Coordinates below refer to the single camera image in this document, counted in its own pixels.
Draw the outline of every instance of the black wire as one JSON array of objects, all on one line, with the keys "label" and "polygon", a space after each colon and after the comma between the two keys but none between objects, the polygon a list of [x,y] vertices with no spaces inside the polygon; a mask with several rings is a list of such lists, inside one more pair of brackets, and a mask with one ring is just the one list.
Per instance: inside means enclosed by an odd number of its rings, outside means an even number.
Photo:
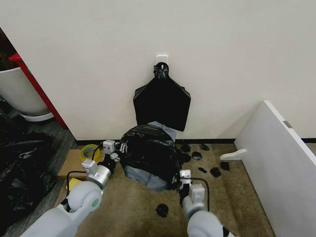
[{"label": "black wire", "polygon": [[71,173],[85,173],[85,171],[73,170],[73,171],[69,171],[69,172],[68,172],[67,177],[66,177],[66,180],[67,180],[67,194],[66,194],[66,197],[68,197],[68,195],[69,195],[69,175],[70,175]]},{"label": "black wire", "polygon": [[201,178],[180,178],[180,179],[201,180],[205,183],[206,189],[207,189],[207,211],[209,211],[209,187],[208,187],[207,181],[205,179],[201,179]]},{"label": "black wire", "polygon": [[95,153],[96,153],[96,152],[97,152],[97,150],[98,150],[98,149],[100,149],[100,148],[101,148],[101,145],[99,145],[96,149],[94,149],[91,160],[93,160],[93,159],[94,159],[94,155],[95,155]]}]

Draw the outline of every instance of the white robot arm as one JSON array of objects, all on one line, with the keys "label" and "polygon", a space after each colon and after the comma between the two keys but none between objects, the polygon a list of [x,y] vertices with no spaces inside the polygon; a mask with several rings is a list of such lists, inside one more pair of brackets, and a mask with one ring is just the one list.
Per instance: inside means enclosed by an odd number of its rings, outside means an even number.
[{"label": "white robot arm", "polygon": [[[56,208],[45,212],[21,237],[74,237],[79,225],[101,202],[103,189],[107,185],[119,158],[115,142],[104,142],[105,161],[96,165],[85,160],[82,165],[87,172],[87,181],[72,188],[70,194]],[[205,188],[192,185],[190,170],[180,171],[180,202],[188,221],[189,237],[234,237],[223,227],[217,217],[204,205]]]}]

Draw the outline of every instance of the cardboard box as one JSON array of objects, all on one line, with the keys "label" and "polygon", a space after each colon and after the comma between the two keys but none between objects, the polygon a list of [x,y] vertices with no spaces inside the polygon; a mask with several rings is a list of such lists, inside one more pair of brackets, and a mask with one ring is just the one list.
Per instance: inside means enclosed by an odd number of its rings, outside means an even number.
[{"label": "cardboard box", "polygon": [[[69,171],[72,171],[72,170],[84,171],[84,168],[81,165],[82,160],[80,158],[80,154],[81,154],[81,149],[70,149],[66,156],[64,164],[61,167],[57,176],[61,177],[62,179],[66,179],[66,176]],[[85,180],[86,176],[87,175],[85,173],[71,173],[69,175],[69,178]]]}]

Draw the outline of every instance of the tape roll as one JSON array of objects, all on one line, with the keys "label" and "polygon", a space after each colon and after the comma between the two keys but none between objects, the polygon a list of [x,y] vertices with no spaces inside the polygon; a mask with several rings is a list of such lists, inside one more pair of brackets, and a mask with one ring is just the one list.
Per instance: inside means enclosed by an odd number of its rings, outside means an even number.
[{"label": "tape roll", "polygon": [[[86,145],[85,147],[83,147],[81,149],[80,152],[80,158],[82,161],[84,161],[85,159],[92,159],[92,155],[94,150],[97,148],[98,146],[95,144],[89,144]],[[93,159],[96,163],[101,161],[101,151],[100,149],[98,149],[95,154],[94,154],[94,159]]]}]

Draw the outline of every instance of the black plastic bag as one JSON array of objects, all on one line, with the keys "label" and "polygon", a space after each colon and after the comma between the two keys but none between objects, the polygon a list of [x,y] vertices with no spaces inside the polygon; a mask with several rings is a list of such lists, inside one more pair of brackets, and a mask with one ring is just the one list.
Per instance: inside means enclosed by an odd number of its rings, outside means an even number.
[{"label": "black plastic bag", "polygon": [[166,63],[154,66],[155,77],[135,90],[133,98],[138,125],[157,121],[175,130],[184,131],[191,96],[169,76]]},{"label": "black plastic bag", "polygon": [[123,151],[120,162],[158,176],[168,183],[168,189],[176,188],[176,176],[181,166],[171,137],[154,125],[140,125],[126,132],[121,138]]},{"label": "black plastic bag", "polygon": [[27,216],[50,191],[55,176],[46,172],[50,137],[44,133],[1,137],[0,228]]}]

